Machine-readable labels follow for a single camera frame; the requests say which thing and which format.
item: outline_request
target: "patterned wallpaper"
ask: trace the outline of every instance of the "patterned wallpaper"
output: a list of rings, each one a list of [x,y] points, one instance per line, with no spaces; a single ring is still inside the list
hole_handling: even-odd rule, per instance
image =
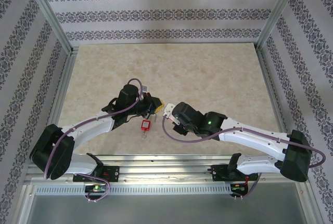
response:
[[[67,55],[35,0],[0,0],[0,29],[0,223],[11,223]]]
[[[254,42],[277,0],[48,0],[73,46]]]
[[[262,51],[285,127],[327,156],[309,172],[325,223],[333,222],[332,12],[333,0],[289,0]]]

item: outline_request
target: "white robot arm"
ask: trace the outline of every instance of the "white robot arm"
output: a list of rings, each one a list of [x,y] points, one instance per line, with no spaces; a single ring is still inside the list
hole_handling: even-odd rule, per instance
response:
[[[92,118],[74,125],[59,128],[52,124],[45,128],[30,154],[30,160],[43,172],[44,178],[57,179],[65,173],[86,174],[98,177],[103,172],[103,164],[94,155],[73,154],[73,150],[101,133],[109,132],[127,122],[127,117],[142,116],[148,119],[163,107],[159,98],[150,93],[138,93],[138,88],[127,84],[114,98]],[[168,104],[164,109],[165,119],[171,119],[174,130],[186,135],[188,132],[201,137],[198,142],[208,139],[238,143],[266,155],[234,154],[228,165],[221,165],[213,171],[223,181],[240,181],[247,175],[258,173],[281,173],[294,181],[306,181],[309,167],[318,166],[325,155],[310,147],[304,134],[293,130],[287,133],[274,133],[254,128],[216,112],[202,114],[188,104]],[[310,165],[312,151],[323,156],[320,163]]]
[[[200,140],[184,141],[171,137],[164,128],[165,119],[174,124],[174,131],[181,135],[194,133]],[[283,176],[299,182],[308,179],[309,167],[322,164],[325,155],[310,147],[304,134],[298,130],[287,133],[275,133],[251,127],[233,120],[223,114],[208,112],[202,114],[190,105],[181,102],[176,106],[168,103],[164,109],[163,130],[173,140],[198,142],[208,139],[233,142],[266,153],[265,155],[234,154],[229,165],[219,167],[219,179],[240,181],[254,173],[281,173]],[[312,151],[323,155],[320,164],[310,165]]]
[[[101,176],[105,168],[96,156],[73,154],[73,150],[99,134],[128,122],[130,115],[148,119],[162,109],[163,102],[143,92],[139,83],[140,93],[136,86],[126,84],[117,98],[88,120],[62,128],[51,124],[44,129],[30,154],[30,160],[44,172],[45,179],[54,180],[65,173]]]

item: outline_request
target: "beige surface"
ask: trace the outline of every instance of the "beige surface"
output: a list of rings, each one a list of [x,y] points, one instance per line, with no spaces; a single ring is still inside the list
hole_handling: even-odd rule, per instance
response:
[[[196,110],[223,113],[244,124],[278,131],[253,44],[83,45],[79,49],[60,116],[65,126],[93,116],[117,97],[133,77],[164,103],[185,101]],[[183,144],[168,139],[161,128],[162,112],[146,139],[142,118],[82,146],[76,153],[95,154],[256,154],[237,144],[209,140]],[[167,130],[183,139],[186,137]]]

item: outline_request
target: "wire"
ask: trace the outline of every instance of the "wire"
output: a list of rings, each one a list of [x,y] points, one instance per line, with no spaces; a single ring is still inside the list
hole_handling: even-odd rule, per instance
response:
[[[261,174],[262,173],[258,173],[258,178],[253,183],[251,189],[249,190],[249,192],[246,195],[241,195],[241,194],[236,193],[236,192],[233,192],[233,194],[239,196],[241,198],[241,200],[244,200],[245,198],[247,198],[254,191],[255,187],[257,186],[257,184],[258,184],[258,182],[260,180]]]
[[[138,116],[141,116],[141,115],[131,116],[130,119],[128,119],[125,123],[128,123],[132,118],[134,118],[134,117],[138,117]]]
[[[197,140],[186,141],[186,140],[176,139],[176,138],[170,136],[170,134],[166,131],[166,129],[165,129],[165,119],[166,119],[166,116],[163,116],[162,128],[163,128],[164,133],[169,138],[171,138],[172,140],[177,141],[177,142],[182,142],[182,143],[203,142],[203,141],[206,141],[208,139],[212,139],[213,137],[216,137],[216,136],[218,136],[219,134],[222,134],[222,133],[228,133],[228,132],[232,132],[232,131],[240,131],[241,130],[241,131],[252,133],[252,134],[255,134],[257,136],[264,137],[264,138],[267,138],[267,139],[270,139],[270,140],[273,140],[273,141],[283,142],[283,143],[286,143],[286,144],[289,144],[289,145],[294,145],[294,146],[297,146],[297,147],[300,147],[300,148],[304,148],[304,149],[307,149],[307,150],[311,150],[311,151],[314,151],[314,152],[320,154],[322,156],[322,160],[319,161],[318,163],[310,165],[309,168],[314,168],[314,167],[320,166],[320,165],[322,165],[326,161],[326,155],[322,151],[320,151],[318,149],[315,149],[313,147],[309,147],[309,146],[306,146],[306,145],[303,145],[303,144],[299,144],[299,143],[296,143],[296,142],[290,142],[290,141],[287,141],[287,140],[284,140],[284,139],[280,139],[280,138],[277,138],[277,137],[272,137],[270,135],[266,135],[266,134],[260,133],[258,131],[255,131],[255,130],[252,130],[252,129],[243,128],[243,127],[235,127],[235,128],[224,129],[222,131],[214,133],[213,135],[210,135],[210,136],[207,136],[207,137],[204,137],[204,138],[201,138],[201,139],[197,139]]]
[[[105,198],[105,197],[110,193],[111,185],[110,185],[110,183],[109,183],[107,180],[105,180],[105,179],[103,179],[103,178],[100,178],[100,177],[87,175],[87,174],[77,173],[77,175],[79,175],[79,176],[83,176],[83,177],[86,177],[86,178],[90,178],[90,179],[94,179],[94,180],[99,180],[99,181],[105,182],[105,186],[106,186],[106,188],[107,188],[107,190],[105,191],[105,193],[104,193],[103,195],[101,195],[99,198],[92,200],[91,198],[89,198],[90,193],[91,193],[91,192],[89,192],[88,195],[86,196],[86,198],[88,199],[89,202],[90,202],[90,201],[98,202],[98,201],[102,200],[103,198]]]
[[[85,124],[88,124],[88,123],[91,123],[91,122],[94,122],[94,121],[98,121],[99,119],[104,119],[106,117],[110,117],[110,116],[115,116],[117,114],[120,114],[120,113],[123,113],[129,109],[131,109],[132,107],[134,107],[141,99],[141,96],[143,94],[143,86],[142,86],[142,83],[139,79],[137,78],[132,78],[128,81],[127,84],[129,84],[131,81],[138,81],[138,83],[140,84],[140,94],[139,94],[139,97],[136,99],[136,101],[131,104],[129,107],[123,109],[123,110],[120,110],[120,111],[117,111],[117,112],[112,112],[110,114],[106,114],[106,115],[103,115],[103,116],[99,116],[99,117],[95,117],[95,118],[91,118],[91,119],[88,119],[88,120],[85,120],[77,125],[75,125],[73,128],[70,128],[68,131],[66,131],[64,134],[62,134],[62,136],[58,139],[58,141],[56,142],[56,144],[53,146],[52,148],[52,151],[51,151],[51,154],[50,156],[48,157],[48,160],[47,160],[47,163],[46,163],[46,166],[45,166],[45,170],[44,170],[44,179],[47,180],[48,179],[48,170],[50,168],[50,165],[51,165],[51,161],[52,161],[52,158],[60,144],[60,142],[63,140],[63,138],[65,136],[67,136],[69,133],[75,131],[77,128],[80,128],[81,126],[85,125]],[[107,180],[104,180],[102,178],[99,178],[99,177],[94,177],[94,176],[91,176],[91,175],[85,175],[85,174],[80,174],[81,176],[85,176],[85,177],[88,177],[88,178],[92,178],[92,179],[96,179],[96,180],[101,180],[101,181],[104,181],[106,182],[107,184],[107,187],[108,187],[108,193],[110,192],[110,183],[107,181]]]

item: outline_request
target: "black plastic housing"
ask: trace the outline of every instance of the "black plastic housing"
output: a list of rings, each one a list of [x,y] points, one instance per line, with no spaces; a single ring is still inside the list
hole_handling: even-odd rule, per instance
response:
[[[237,169],[237,162],[240,156],[240,153],[233,154],[229,164],[212,165],[208,171],[212,172],[213,181],[245,181],[246,177],[248,177],[249,181],[257,180],[257,173],[245,175]]]
[[[298,130],[292,131],[289,141],[310,146],[305,135]],[[275,166],[280,168],[280,173],[290,180],[307,181],[312,151],[289,144],[285,154],[282,164],[275,163]]]
[[[188,132],[192,132],[198,137],[210,136],[219,132],[223,121],[227,119],[226,115],[212,111],[203,115],[184,102],[175,106],[172,115],[181,123],[179,126],[175,126],[173,130],[184,136]]]
[[[55,144],[62,135],[63,132],[61,128],[57,127],[55,124],[47,126],[31,151],[29,156],[30,160],[43,172],[45,171],[53,144]],[[73,137],[68,136],[65,136],[60,142],[48,170],[48,177],[51,180],[59,178],[67,171],[72,159],[74,143]]]
[[[123,110],[132,105],[138,96],[139,89],[136,86],[130,84],[124,85],[119,92],[119,96],[112,99],[107,106],[102,108],[102,111],[112,113]],[[148,119],[161,105],[162,102],[159,98],[152,97],[150,93],[143,93],[143,99],[134,107],[112,117],[114,119],[113,129],[126,123],[127,117],[130,115],[142,116],[143,118]]]

